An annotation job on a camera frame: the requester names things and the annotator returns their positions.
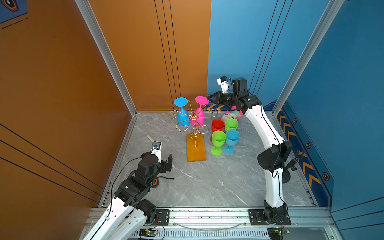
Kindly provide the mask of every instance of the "red plastic cup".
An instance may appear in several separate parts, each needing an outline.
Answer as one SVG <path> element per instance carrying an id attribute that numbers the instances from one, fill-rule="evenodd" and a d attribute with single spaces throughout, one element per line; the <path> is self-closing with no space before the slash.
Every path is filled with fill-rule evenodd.
<path id="1" fill-rule="evenodd" d="M 215 131 L 224 131 L 225 123 L 221 119 L 216 119 L 212 121 L 212 132 Z"/>

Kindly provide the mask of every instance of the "pink wine glass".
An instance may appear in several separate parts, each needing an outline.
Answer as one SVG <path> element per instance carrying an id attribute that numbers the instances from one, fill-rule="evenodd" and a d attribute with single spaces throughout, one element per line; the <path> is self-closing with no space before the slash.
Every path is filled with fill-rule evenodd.
<path id="1" fill-rule="evenodd" d="M 202 106 L 207 105 L 209 103 L 209 100 L 203 96 L 197 96 L 195 98 L 195 100 L 198 104 L 200 104 L 200 107 L 198 107 L 195 110 L 196 117 L 197 117 L 195 121 L 198 122 L 200 124 L 200 127 L 201 127 L 204 125 L 204 117 L 205 117 Z"/>

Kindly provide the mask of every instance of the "gray marble surface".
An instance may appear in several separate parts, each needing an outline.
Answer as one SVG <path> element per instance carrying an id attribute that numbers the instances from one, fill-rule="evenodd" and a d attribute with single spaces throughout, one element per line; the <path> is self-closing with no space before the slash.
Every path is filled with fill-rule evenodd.
<path id="1" fill-rule="evenodd" d="M 264 206 L 265 177 L 257 162 L 257 155 L 263 152 L 261 139 L 243 116 L 237 129 L 240 140 L 235 153 L 212 155 L 211 122 L 220 115 L 205 120 L 210 130 L 204 134 L 207 160 L 187 162 L 186 134 L 191 131 L 177 131 L 176 119 L 170 119 L 166 113 L 139 113 L 119 171 L 129 160 L 150 150 L 149 135 L 154 141 L 163 143 L 163 159 L 169 154 L 173 156 L 172 171 L 159 176 L 175 179 L 160 178 L 160 185 L 145 197 L 157 207 Z M 137 169 L 139 161 L 134 160 L 125 167 L 113 192 L 131 171 Z M 289 206 L 312 206 L 298 174 L 299 171 L 291 171 L 290 182 L 283 185 L 284 199 Z"/>

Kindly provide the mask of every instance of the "stuffed toy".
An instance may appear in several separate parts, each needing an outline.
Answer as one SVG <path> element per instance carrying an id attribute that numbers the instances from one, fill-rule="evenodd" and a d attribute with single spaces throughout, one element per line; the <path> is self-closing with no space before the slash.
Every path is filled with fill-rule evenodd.
<path id="1" fill-rule="evenodd" d="M 232 119 L 235 119 L 237 121 L 240 121 L 241 120 L 241 116 L 243 115 L 243 113 L 241 111 L 238 111 L 236 110 L 236 107 L 235 106 L 232 106 L 232 111 L 227 111 L 222 117 L 221 117 L 221 120 L 223 122 L 225 122 L 226 120 L 232 118 Z"/>

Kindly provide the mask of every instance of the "wooden base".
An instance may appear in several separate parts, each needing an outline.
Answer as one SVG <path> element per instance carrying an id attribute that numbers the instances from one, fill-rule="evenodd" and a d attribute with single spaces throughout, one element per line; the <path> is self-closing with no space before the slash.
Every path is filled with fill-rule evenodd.
<path id="1" fill-rule="evenodd" d="M 207 155 L 205 154 L 205 144 L 202 134 L 196 137 L 197 147 L 195 141 L 191 138 L 191 134 L 187 134 L 187 155 L 188 162 L 206 161 Z"/>

